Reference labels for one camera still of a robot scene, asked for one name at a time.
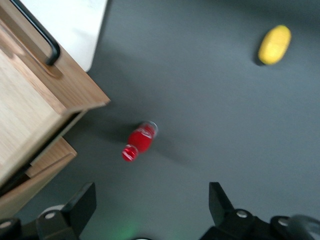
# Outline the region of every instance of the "red bottle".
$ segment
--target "red bottle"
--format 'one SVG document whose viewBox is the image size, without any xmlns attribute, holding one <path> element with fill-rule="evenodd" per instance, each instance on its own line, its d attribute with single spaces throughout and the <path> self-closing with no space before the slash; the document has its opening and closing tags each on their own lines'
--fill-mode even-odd
<svg viewBox="0 0 320 240">
<path fill-rule="evenodd" d="M 132 162 L 137 158 L 139 153 L 147 151 L 157 132 L 158 127 L 153 121 L 147 121 L 141 124 L 130 134 L 127 145 L 122 151 L 123 159 Z"/>
</svg>

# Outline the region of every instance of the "white countertop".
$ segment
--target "white countertop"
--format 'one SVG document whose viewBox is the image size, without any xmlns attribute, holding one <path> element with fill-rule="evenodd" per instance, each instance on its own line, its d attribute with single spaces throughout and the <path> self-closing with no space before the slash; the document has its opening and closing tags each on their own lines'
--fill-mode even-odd
<svg viewBox="0 0 320 240">
<path fill-rule="evenodd" d="M 108 0 L 21 0 L 86 72 L 91 68 Z"/>
</svg>

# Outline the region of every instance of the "wooden drawer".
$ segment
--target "wooden drawer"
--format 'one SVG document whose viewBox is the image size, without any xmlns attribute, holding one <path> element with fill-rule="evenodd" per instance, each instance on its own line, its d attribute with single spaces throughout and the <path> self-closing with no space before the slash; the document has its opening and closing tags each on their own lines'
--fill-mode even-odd
<svg viewBox="0 0 320 240">
<path fill-rule="evenodd" d="M 75 156 L 76 151 L 60 138 L 26 174 L 30 178 L 0 197 L 0 216 L 10 218 L 32 199 Z"/>
<path fill-rule="evenodd" d="M 9 0 L 0 1 L 0 187 L 87 110 L 109 101 L 60 49 L 47 65 L 47 42 Z"/>
</svg>

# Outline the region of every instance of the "yellow object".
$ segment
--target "yellow object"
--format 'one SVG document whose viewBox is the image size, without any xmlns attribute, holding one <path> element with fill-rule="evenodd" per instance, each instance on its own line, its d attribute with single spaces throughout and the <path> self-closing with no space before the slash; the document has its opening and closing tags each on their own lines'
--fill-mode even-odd
<svg viewBox="0 0 320 240">
<path fill-rule="evenodd" d="M 264 64 L 279 62 L 285 55 L 291 40 L 291 32 L 285 25 L 271 29 L 264 37 L 258 57 Z"/>
</svg>

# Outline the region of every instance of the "black handle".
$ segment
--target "black handle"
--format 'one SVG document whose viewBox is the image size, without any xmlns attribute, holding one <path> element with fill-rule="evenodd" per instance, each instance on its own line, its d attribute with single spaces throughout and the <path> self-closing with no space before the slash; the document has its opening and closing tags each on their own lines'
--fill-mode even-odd
<svg viewBox="0 0 320 240">
<path fill-rule="evenodd" d="M 29 21 L 29 23 L 38 31 L 51 47 L 51 56 L 46 60 L 46 64 L 52 66 L 60 56 L 60 46 L 54 37 L 41 25 L 41 23 L 32 15 L 32 13 L 20 2 L 20 0 L 10 0 L 10 2 L 19 10 L 20 13 Z"/>
</svg>

